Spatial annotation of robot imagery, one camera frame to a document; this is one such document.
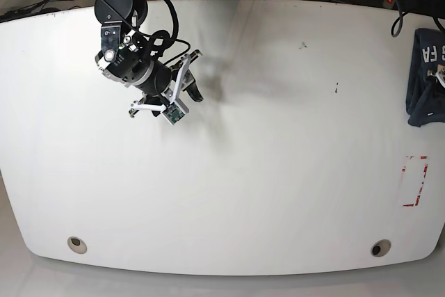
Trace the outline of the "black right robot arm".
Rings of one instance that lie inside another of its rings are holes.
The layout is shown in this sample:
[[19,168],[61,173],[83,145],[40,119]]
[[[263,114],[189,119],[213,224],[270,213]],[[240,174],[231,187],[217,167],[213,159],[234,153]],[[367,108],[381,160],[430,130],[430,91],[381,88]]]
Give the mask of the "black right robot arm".
[[148,14],[147,0],[96,0],[95,17],[101,23],[101,50],[96,56],[102,74],[139,89],[149,104],[162,105],[162,95],[179,75],[179,66],[159,59],[179,35],[179,18],[171,0],[163,0],[172,18],[172,31],[143,35],[139,29]]

